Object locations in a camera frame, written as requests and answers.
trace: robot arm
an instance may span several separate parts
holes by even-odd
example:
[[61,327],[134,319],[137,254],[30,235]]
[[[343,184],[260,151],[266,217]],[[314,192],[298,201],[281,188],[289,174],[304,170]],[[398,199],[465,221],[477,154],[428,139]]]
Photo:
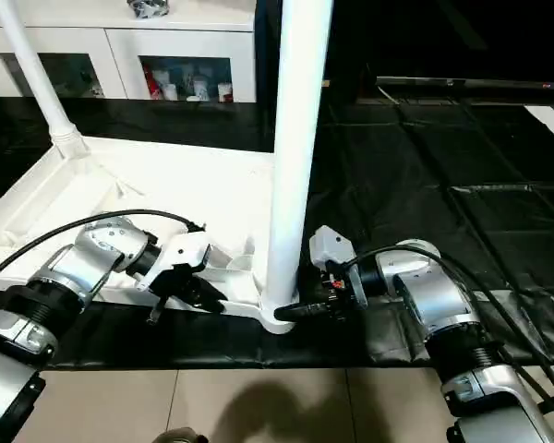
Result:
[[160,297],[150,323],[171,296],[198,309],[223,311],[223,294],[193,275],[207,264],[211,247],[205,232],[175,235],[162,248],[156,242],[129,219],[95,221],[26,285],[6,290],[0,310],[0,442],[12,441],[29,417],[45,387],[39,371],[112,272],[126,273],[139,291]]
[[[428,242],[411,246],[440,257]],[[451,443],[554,442],[554,435],[515,371],[505,365],[475,310],[456,283],[436,261],[417,252],[392,250],[345,266],[355,258],[353,245],[327,226],[310,239],[312,263],[322,271],[328,300],[280,308],[279,319],[300,319],[348,308],[365,308],[366,293],[402,297],[423,337],[441,381],[441,392],[455,426]]]

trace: white cabinet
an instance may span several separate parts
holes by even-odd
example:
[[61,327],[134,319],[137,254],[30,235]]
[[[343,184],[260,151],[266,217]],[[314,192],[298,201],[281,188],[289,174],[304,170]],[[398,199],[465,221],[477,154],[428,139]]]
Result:
[[[29,28],[28,31],[60,96],[126,98],[104,30]],[[0,28],[0,97],[21,95],[32,94]]]
[[[143,20],[126,0],[16,1],[60,97],[256,100],[256,0],[171,0]],[[31,92],[0,28],[0,97],[20,95]]]
[[179,98],[206,90],[218,97],[218,85],[231,84],[235,102],[254,102],[255,55],[251,32],[193,30],[107,30],[129,99],[149,99],[144,72],[161,73]]

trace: black tablecloth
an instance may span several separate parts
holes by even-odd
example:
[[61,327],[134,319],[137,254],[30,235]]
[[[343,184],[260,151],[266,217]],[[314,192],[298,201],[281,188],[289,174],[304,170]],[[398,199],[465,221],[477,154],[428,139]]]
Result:
[[[65,101],[87,136],[271,151],[253,104]],[[29,99],[0,99],[0,196],[49,147]],[[418,237],[462,260],[554,362],[554,135],[522,107],[324,104],[306,239],[328,224],[357,249]],[[302,253],[303,298],[321,296]],[[496,338],[527,352],[488,303]],[[370,300],[345,322],[316,319],[283,336],[255,320],[94,303],[52,362],[60,369],[427,365],[399,300]]]

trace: floor tile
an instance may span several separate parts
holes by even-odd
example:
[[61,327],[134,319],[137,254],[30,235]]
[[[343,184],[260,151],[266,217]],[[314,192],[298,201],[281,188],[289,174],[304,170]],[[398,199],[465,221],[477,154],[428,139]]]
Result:
[[44,372],[16,443],[151,443],[166,428],[176,371]]
[[170,427],[211,443],[353,442],[342,369],[180,371]]
[[453,417],[430,369],[349,369],[357,443],[439,443]]

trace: white shelf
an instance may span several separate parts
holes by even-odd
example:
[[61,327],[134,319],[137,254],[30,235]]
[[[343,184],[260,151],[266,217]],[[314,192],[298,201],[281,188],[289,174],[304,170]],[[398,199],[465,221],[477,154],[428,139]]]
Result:
[[136,19],[126,0],[17,0],[26,26],[252,32],[256,0],[170,0],[170,13]]

